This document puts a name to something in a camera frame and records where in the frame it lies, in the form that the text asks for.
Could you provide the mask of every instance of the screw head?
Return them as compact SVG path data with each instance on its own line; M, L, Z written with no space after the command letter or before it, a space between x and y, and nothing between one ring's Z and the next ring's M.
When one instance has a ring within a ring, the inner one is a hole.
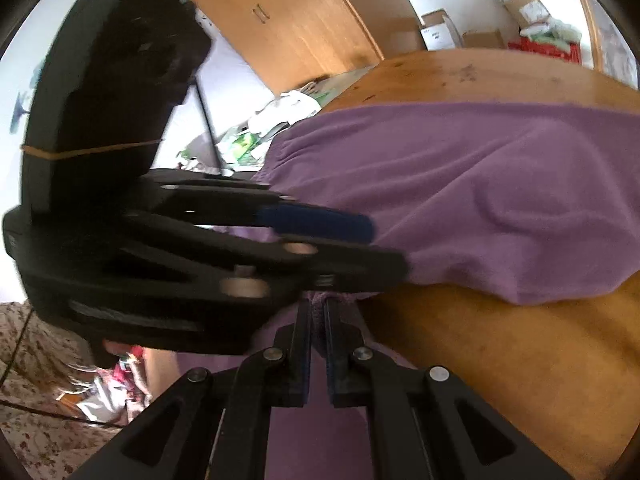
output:
M192 383L201 383L209 375L206 368L192 368L187 372L187 379Z
M220 291L232 298L259 300L270 294L269 283L257 278L223 278Z
M282 359L283 355L284 354L282 353L282 350L276 348L275 346L267 348L264 352L262 352L262 357L267 359L267 361L279 361L280 359Z
M303 242L288 242L284 244L284 250L293 254L302 254L305 256L311 256L318 252L318 249L313 247L313 245L305 244Z
M353 351L353 356L358 361L368 361L373 357L373 350L366 346L359 346Z
M447 370L444 366L434 366L431 370L429 370L429 377L439 383L443 383L444 381L449 379L449 375L449 370Z

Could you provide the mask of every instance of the purple cloth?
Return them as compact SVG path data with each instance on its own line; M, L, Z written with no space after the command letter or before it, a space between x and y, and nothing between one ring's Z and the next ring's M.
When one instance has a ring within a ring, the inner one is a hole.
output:
M367 214L410 281L517 304L596 296L640 269L640 116L573 106L340 110L273 141L258 179Z

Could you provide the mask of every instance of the table surface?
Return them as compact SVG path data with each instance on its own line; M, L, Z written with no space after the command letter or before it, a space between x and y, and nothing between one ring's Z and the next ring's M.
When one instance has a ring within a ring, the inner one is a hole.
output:
M480 49L386 60L325 110L418 101L640 112L640 94L605 75ZM363 314L378 341L419 367L447 365L578 480L606 478L638 427L640 274L607 296L536 307L453 285L403 285L365 302Z
M603 74L540 54L480 48L383 61L323 112L416 101L572 103L637 112L640 94Z

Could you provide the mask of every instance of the metal pin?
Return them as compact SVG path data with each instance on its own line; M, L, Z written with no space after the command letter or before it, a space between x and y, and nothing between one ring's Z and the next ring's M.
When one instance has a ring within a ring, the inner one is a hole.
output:
M429 377L439 383L443 383L444 381L449 379L449 376L449 370L447 370L444 366L434 366L431 370L429 370Z
M191 383L201 383L209 375L209 370L206 368L192 368L187 372L187 379Z
M359 346L353 351L353 356L358 361L368 361L373 357L373 350L366 346Z
M279 348L272 346L271 348L265 349L265 351L262 352L262 356L267 359L267 361L279 361L282 359L283 353Z

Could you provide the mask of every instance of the cabinet handle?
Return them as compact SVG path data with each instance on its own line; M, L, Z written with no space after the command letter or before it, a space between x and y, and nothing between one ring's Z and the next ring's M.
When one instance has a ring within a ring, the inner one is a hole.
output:
M263 25L267 22L265 22L262 18L262 16L260 14L258 14L258 12L255 9L251 9L252 12L254 13L255 17L258 18L260 20L260 23L262 23Z
M264 16L264 18L265 18L266 20L270 20L270 19L271 19L271 16L270 16L270 15L268 15L266 12L264 12L264 9L260 6L260 4L257 4L257 5L258 5L258 10L260 10L260 12L261 12L261 13L262 13L262 15Z

